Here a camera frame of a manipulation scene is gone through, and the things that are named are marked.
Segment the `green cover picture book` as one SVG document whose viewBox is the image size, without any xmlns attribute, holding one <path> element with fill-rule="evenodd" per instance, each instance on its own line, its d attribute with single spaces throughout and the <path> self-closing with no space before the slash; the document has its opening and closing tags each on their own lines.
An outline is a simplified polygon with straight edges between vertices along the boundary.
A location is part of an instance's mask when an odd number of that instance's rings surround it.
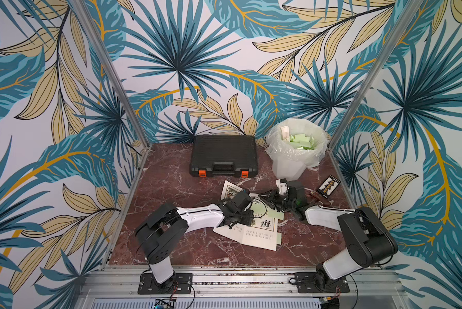
<svg viewBox="0 0 462 309">
<path fill-rule="evenodd" d="M 259 195 L 256 193 L 250 193 L 250 197 L 253 199 L 253 202 L 254 200 L 260 200 Z M 282 220 L 267 216 L 260 219 L 254 218 L 250 226 L 237 224 L 232 228 L 228 226 L 216 227 L 214 228 L 214 232 L 242 245 L 276 251 L 280 221 Z"/>
</svg>

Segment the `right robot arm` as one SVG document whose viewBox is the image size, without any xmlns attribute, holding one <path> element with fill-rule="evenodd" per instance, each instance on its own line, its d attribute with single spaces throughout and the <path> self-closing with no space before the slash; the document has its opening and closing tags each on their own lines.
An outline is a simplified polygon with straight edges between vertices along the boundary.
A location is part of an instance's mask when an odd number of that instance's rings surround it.
<svg viewBox="0 0 462 309">
<path fill-rule="evenodd" d="M 344 238 L 346 248 L 316 266 L 317 286 L 334 283 L 398 252 L 396 241 L 371 208 L 326 207 L 316 196 L 308 198 L 298 181 L 277 180 L 276 185 L 258 194 L 266 205 L 278 212 L 291 212 L 304 224 L 337 230 Z"/>
</svg>

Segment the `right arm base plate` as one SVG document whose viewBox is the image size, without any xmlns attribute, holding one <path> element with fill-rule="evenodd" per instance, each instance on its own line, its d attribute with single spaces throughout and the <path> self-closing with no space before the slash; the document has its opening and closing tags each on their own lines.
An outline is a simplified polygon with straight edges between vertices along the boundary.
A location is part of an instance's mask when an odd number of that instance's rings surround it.
<svg viewBox="0 0 462 309">
<path fill-rule="evenodd" d="M 317 272 L 297 272 L 288 280 L 289 284 L 297 287 L 300 294 L 328 294 L 338 295 L 350 292 L 345 277 L 330 279 Z"/>
</svg>

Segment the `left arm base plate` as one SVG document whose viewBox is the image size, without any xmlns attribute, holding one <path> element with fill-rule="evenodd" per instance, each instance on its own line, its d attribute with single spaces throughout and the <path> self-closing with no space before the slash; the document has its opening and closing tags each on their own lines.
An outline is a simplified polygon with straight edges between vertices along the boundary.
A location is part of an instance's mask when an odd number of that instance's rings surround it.
<svg viewBox="0 0 462 309">
<path fill-rule="evenodd" d="M 163 295 L 177 294 L 189 295 L 192 292 L 192 273 L 174 273 L 164 283 L 158 283 L 153 274 L 144 272 L 140 275 L 139 295 Z"/>
</svg>

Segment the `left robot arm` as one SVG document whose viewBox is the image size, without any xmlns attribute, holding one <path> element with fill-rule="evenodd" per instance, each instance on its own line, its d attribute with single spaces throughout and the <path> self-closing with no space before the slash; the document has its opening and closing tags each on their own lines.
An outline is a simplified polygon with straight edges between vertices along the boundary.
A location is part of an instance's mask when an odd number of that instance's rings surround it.
<svg viewBox="0 0 462 309">
<path fill-rule="evenodd" d="M 248 190 L 208 206 L 182 208 L 164 203 L 135 230 L 139 247 L 157 287 L 169 287 L 175 278 L 170 255 L 184 235 L 200 229 L 250 225 L 254 220 Z"/>
</svg>

